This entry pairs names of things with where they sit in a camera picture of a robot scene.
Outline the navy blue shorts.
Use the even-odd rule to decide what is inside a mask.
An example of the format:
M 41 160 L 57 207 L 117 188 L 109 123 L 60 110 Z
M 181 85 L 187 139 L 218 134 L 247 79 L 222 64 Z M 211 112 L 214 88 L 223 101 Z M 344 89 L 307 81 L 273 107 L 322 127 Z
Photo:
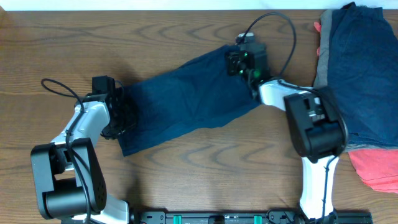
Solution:
M 118 141 L 124 156 L 199 128 L 219 128 L 258 106 L 239 76 L 229 76 L 224 45 L 178 69 L 125 87 L 137 106 L 137 124 Z

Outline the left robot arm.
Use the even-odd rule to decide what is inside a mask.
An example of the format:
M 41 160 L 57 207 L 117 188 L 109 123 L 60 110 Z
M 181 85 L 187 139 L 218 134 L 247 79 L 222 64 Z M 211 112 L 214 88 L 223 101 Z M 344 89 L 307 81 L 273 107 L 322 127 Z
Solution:
M 91 92 L 78 96 L 74 114 L 48 144 L 36 145 L 30 160 L 39 213 L 62 223 L 132 223 L 129 204 L 107 192 L 95 146 L 137 125 L 134 101 L 109 76 L 93 77 Z

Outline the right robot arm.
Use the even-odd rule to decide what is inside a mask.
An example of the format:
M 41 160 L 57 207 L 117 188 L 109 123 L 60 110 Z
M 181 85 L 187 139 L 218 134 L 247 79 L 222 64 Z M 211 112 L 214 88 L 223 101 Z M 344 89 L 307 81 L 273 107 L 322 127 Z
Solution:
M 346 146 L 345 122 L 328 88 L 287 83 L 270 75 L 266 48 L 245 42 L 225 55 L 227 72 L 240 76 L 263 105 L 285 112 L 292 145 L 302 159 L 302 216 L 296 222 L 336 223 L 332 202 L 335 169 Z

